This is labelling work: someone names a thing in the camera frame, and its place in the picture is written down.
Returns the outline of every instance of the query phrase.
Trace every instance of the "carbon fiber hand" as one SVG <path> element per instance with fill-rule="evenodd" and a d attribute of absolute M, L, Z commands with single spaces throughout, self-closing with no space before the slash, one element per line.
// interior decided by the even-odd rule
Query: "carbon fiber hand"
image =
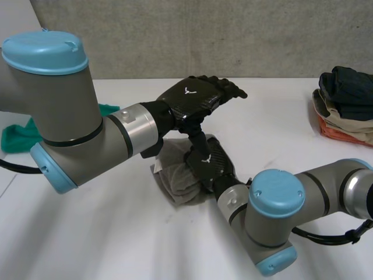
<path fill-rule="evenodd" d="M 190 76 L 164 92 L 157 100 L 167 103 L 173 112 L 174 129 L 188 134 L 194 147 L 208 160 L 209 146 L 200 124 L 219 105 L 233 97 L 246 98 L 247 94 L 227 79 Z"/>

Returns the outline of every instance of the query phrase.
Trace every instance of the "concrete wall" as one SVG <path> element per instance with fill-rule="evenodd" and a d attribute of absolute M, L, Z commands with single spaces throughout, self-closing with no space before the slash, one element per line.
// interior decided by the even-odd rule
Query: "concrete wall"
<path fill-rule="evenodd" d="M 373 73 L 370 0 L 31 0 L 85 42 L 94 78 Z"/>

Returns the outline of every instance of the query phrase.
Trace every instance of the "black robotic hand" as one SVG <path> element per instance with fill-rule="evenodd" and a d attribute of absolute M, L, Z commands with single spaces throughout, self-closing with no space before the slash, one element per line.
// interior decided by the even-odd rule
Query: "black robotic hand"
<path fill-rule="evenodd" d="M 202 158 L 209 160 L 209 145 L 200 125 L 206 116 L 211 115 L 219 105 L 233 97 L 246 98 L 247 94 L 227 79 L 218 79 L 215 76 L 190 76 L 166 90 L 157 101 L 141 104 L 151 112 L 158 128 L 165 127 L 161 128 L 161 131 L 167 133 L 169 130 L 179 130 L 180 133 L 188 134 Z M 144 151 L 143 158 L 158 154 L 163 146 L 163 136 L 160 133 L 159 142 Z"/>
<path fill-rule="evenodd" d="M 188 134 L 194 147 L 208 158 L 209 147 L 200 124 L 219 105 L 233 97 L 246 98 L 247 94 L 227 79 L 190 76 L 164 92 L 157 100 L 167 103 L 173 112 L 174 129 Z"/>

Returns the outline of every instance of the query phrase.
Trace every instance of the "folded clothes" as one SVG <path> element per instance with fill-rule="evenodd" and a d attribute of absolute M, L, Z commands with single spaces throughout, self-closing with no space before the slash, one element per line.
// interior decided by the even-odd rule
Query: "folded clothes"
<path fill-rule="evenodd" d="M 118 111 L 118 106 L 98 105 L 102 116 L 107 116 Z M 42 141 L 34 120 L 31 118 L 25 127 L 21 125 L 11 125 L 2 131 L 1 149 L 5 153 L 23 153 L 29 152 L 30 149 L 38 142 Z"/>
<path fill-rule="evenodd" d="M 373 76 L 351 68 L 336 66 L 332 73 L 323 73 L 319 86 L 332 102 L 373 105 Z"/>
<path fill-rule="evenodd" d="M 208 191 L 184 162 L 192 144 L 188 138 L 165 139 L 162 150 L 151 168 L 153 176 L 168 200 L 174 205 L 197 204 L 208 197 Z"/>
<path fill-rule="evenodd" d="M 325 99 L 334 104 L 341 118 L 373 120 L 373 76 L 351 68 L 336 66 L 320 76 Z"/>
<path fill-rule="evenodd" d="M 335 139 L 335 140 L 340 140 L 340 141 L 345 141 L 345 142 L 350 142 L 350 143 L 361 144 L 361 145 L 373 147 L 373 145 L 370 145 L 368 143 L 360 141 L 360 140 L 356 139 L 355 137 L 347 135 L 347 134 L 345 134 L 343 132 L 340 132 L 338 130 L 335 130 L 333 128 L 327 127 L 326 122 L 323 120 L 323 118 L 320 117 L 319 115 L 317 117 L 318 117 L 320 129 L 321 129 L 321 135 L 326 136 L 326 137 L 331 138 L 331 139 Z"/>
<path fill-rule="evenodd" d="M 373 145 L 373 120 L 356 121 L 341 118 L 334 103 L 328 101 L 320 89 L 313 92 L 312 101 L 315 111 L 324 120 L 326 128 L 342 132 L 356 141 Z"/>

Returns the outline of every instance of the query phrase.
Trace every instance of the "gray fabric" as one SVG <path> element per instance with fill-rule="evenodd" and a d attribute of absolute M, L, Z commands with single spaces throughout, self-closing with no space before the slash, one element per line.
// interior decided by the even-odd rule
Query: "gray fabric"
<path fill-rule="evenodd" d="M 154 166 L 151 168 L 158 186 L 174 205 L 197 204 L 207 197 L 199 180 L 184 163 L 184 155 L 191 145 L 188 138 L 165 139 L 162 150 L 156 157 L 162 170 L 154 174 Z"/>

